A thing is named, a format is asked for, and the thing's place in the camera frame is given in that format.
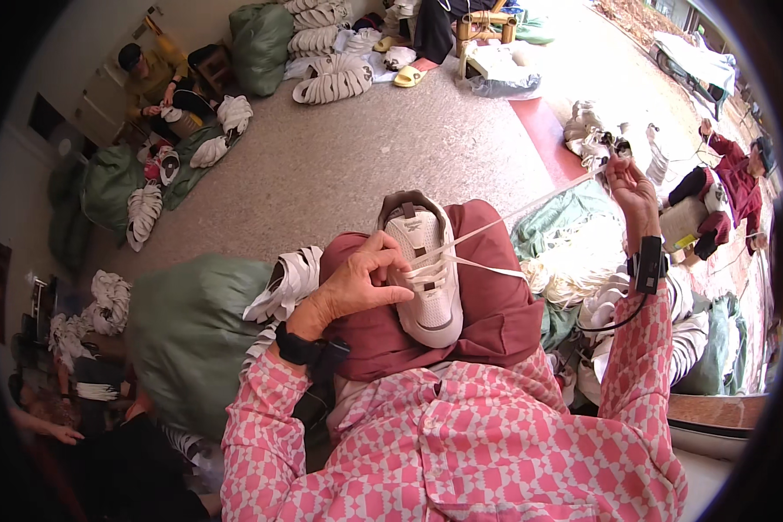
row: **foot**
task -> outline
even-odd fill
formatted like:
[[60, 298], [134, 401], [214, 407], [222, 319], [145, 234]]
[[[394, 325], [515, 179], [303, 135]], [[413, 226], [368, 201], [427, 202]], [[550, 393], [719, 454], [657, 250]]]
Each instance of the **foot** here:
[[412, 67], [417, 68], [422, 73], [426, 73], [433, 68], [439, 67], [439, 65], [440, 64], [436, 64], [435, 62], [432, 62], [425, 57], [419, 57], [417, 60], [411, 63]]

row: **person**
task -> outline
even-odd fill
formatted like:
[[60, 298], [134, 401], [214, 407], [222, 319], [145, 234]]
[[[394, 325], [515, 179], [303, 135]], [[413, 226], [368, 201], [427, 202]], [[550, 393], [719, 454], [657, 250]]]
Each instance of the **person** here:
[[[632, 255], [643, 236], [660, 235], [655, 189], [629, 159], [613, 155], [606, 175]], [[446, 212], [454, 237], [499, 219], [484, 201]], [[341, 235], [329, 245], [323, 283], [285, 323], [305, 340], [338, 327], [371, 343], [343, 338], [351, 346], [343, 367], [370, 362], [366, 352], [378, 358], [384, 347], [397, 350], [406, 334], [393, 305], [414, 298], [406, 287], [382, 285], [393, 271], [410, 270], [400, 245], [384, 231], [363, 236], [361, 245], [354, 238]], [[462, 252], [470, 241], [475, 245]], [[519, 269], [501, 223], [456, 252]], [[504, 304], [499, 287], [514, 280], [519, 297]], [[656, 295], [630, 287], [617, 304], [618, 321], [638, 313], [615, 334], [597, 418], [569, 413], [539, 345], [539, 324], [509, 322], [517, 302], [534, 302], [526, 283], [459, 264], [458, 287], [464, 329], [456, 348], [481, 343], [512, 352], [534, 338], [531, 353], [495, 365], [451, 352], [428, 368], [377, 370], [335, 426], [341, 441], [325, 467], [307, 475], [302, 426], [291, 412], [311, 383], [306, 367], [282, 359], [274, 341], [227, 408], [224, 520], [677, 519], [687, 485], [667, 424], [672, 329], [665, 280]], [[412, 357], [429, 350], [421, 346]], [[359, 369], [345, 368], [353, 371]]]
[[[194, 80], [187, 77], [188, 63], [183, 56], [167, 58], [129, 43], [119, 51], [118, 62], [128, 72], [126, 116], [135, 122], [147, 118], [151, 131], [172, 144], [179, 138], [168, 127], [163, 107], [188, 110], [204, 121], [214, 115], [209, 103], [194, 92]], [[148, 106], [140, 107], [143, 98]]]
[[452, 34], [452, 22], [457, 22], [467, 13], [489, 11], [496, 4], [495, 0], [423, 0], [418, 12], [418, 22], [412, 42], [418, 58], [410, 67], [417, 69], [415, 73], [403, 71], [404, 74], [418, 75], [411, 78], [405, 86], [413, 86], [420, 82], [422, 76], [429, 70], [443, 64], [444, 58], [452, 50], [455, 36]]
[[8, 384], [11, 398], [17, 405], [17, 408], [10, 408], [9, 413], [18, 428], [73, 446], [84, 438], [76, 431], [80, 414], [68, 399], [59, 399], [45, 388], [35, 392], [19, 373], [12, 373]]
[[712, 211], [699, 226], [699, 241], [693, 252], [700, 259], [707, 259], [716, 247], [728, 242], [731, 228], [746, 222], [746, 248], [749, 255], [754, 251], [767, 248], [768, 238], [760, 231], [760, 178], [768, 176], [773, 167], [772, 145], [765, 137], [754, 140], [748, 155], [742, 152], [736, 141], [730, 141], [713, 131], [713, 125], [705, 118], [699, 126], [699, 135], [710, 148], [722, 156], [715, 169], [696, 167], [669, 194], [662, 205], [673, 206], [688, 196], [705, 201], [709, 191], [718, 189], [715, 182], [724, 186], [727, 199], [724, 210]]

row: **outdoor ground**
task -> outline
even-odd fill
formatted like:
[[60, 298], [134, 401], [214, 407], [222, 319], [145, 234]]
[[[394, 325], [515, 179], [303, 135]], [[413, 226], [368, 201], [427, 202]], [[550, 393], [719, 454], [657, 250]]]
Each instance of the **outdoor ground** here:
[[[668, 156], [689, 159], [673, 163], [678, 182], [697, 162], [697, 110], [705, 109], [599, 13], [577, 0], [554, 9], [558, 38], [536, 48], [544, 101], [562, 124], [576, 100], [599, 101], [608, 108], [607, 126], [629, 123], [634, 147], [646, 142], [648, 123], [658, 125]], [[340, 231], [370, 231], [382, 197], [401, 189], [419, 188], [443, 204], [480, 198], [502, 214], [549, 192], [553, 181], [509, 102], [463, 92], [457, 68], [451, 55], [414, 89], [377, 84], [354, 99], [313, 107], [293, 102], [295, 81], [284, 82], [271, 98], [253, 100], [242, 139], [162, 215], [141, 252], [117, 249], [97, 231], [84, 278], [104, 268], [133, 281], [209, 251], [274, 261], [299, 246], [325, 246]], [[723, 118], [716, 128], [747, 149], [748, 133], [732, 123], [738, 120]], [[739, 295], [747, 254], [719, 277], [708, 275], [738, 250], [724, 247], [702, 264], [696, 277], [718, 283], [702, 291]], [[744, 300], [758, 292], [752, 281]]]

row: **maroon cloth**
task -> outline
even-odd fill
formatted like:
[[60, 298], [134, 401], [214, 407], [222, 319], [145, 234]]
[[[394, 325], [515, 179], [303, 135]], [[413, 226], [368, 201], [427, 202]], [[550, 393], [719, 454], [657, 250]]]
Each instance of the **maroon cloth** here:
[[[446, 207], [455, 237], [500, 219], [481, 200]], [[320, 282], [324, 282], [367, 235], [345, 232], [325, 249]], [[492, 268], [519, 270], [508, 230], [496, 224], [458, 244], [456, 255]], [[378, 307], [339, 318], [325, 329], [325, 338], [342, 338], [351, 354], [337, 372], [351, 381], [373, 381], [410, 368], [440, 361], [469, 361], [508, 366], [528, 358], [539, 347], [543, 301], [535, 301], [524, 279], [477, 266], [458, 265], [464, 309], [460, 339], [446, 348], [428, 348], [401, 328], [394, 306]]]
[[698, 232], [700, 235], [706, 235], [711, 231], [716, 231], [714, 243], [717, 246], [728, 243], [728, 233], [731, 232], [731, 220], [728, 219], [728, 214], [722, 211], [711, 212], [699, 225]]
[[[734, 226], [748, 218], [746, 234], [760, 230], [760, 209], [762, 196], [758, 179], [748, 172], [748, 156], [742, 153], [740, 145], [716, 132], [710, 137], [710, 148], [722, 156], [715, 171], [728, 193], [728, 203], [734, 214]], [[746, 238], [749, 254], [754, 253], [752, 238]]]

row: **black pants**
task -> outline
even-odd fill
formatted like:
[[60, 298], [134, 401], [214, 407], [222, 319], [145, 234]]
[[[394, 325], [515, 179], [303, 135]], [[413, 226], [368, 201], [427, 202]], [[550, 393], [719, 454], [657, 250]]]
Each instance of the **black pants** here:
[[[449, 5], [450, 10], [444, 9], [442, 3]], [[488, 11], [495, 3], [494, 0], [470, 0], [469, 12]], [[455, 42], [452, 22], [460, 20], [467, 12], [467, 0], [423, 0], [418, 13], [418, 27], [415, 30], [414, 43], [418, 57], [443, 64]]]
[[209, 513], [186, 488], [188, 468], [165, 435], [141, 413], [76, 446], [51, 445], [90, 520], [198, 522]]
[[707, 174], [705, 174], [705, 170], [701, 167], [696, 167], [694, 170], [690, 171], [690, 173], [685, 176], [685, 179], [669, 194], [669, 197], [667, 198], [669, 200], [669, 205], [674, 206], [689, 195], [698, 196], [699, 193], [702, 192], [702, 189], [705, 188], [706, 182]]
[[[193, 91], [194, 80], [192, 78], [181, 79], [177, 84], [177, 89], [174, 90], [174, 107], [180, 110], [188, 110], [188, 112], [197, 115], [204, 122], [212, 120], [215, 116], [214, 109], [209, 106], [208, 101]], [[171, 144], [177, 145], [180, 141], [177, 134], [168, 127], [168, 122], [163, 120], [161, 114], [155, 114], [147, 121], [151, 131], [170, 141]]]
[[[667, 197], [669, 205], [673, 206], [691, 195], [693, 197], [698, 197], [699, 193], [702, 192], [702, 189], [705, 188], [705, 183], [707, 183], [707, 174], [705, 174], [705, 170], [701, 167], [696, 167], [694, 170], [690, 171], [690, 173], [685, 176], [685, 179], [669, 194]], [[699, 237], [699, 241], [697, 241], [696, 245], [693, 247], [693, 252], [699, 256], [700, 259], [705, 260], [710, 257], [710, 254], [713, 254], [716, 251], [716, 247], [716, 231], [710, 231]]]

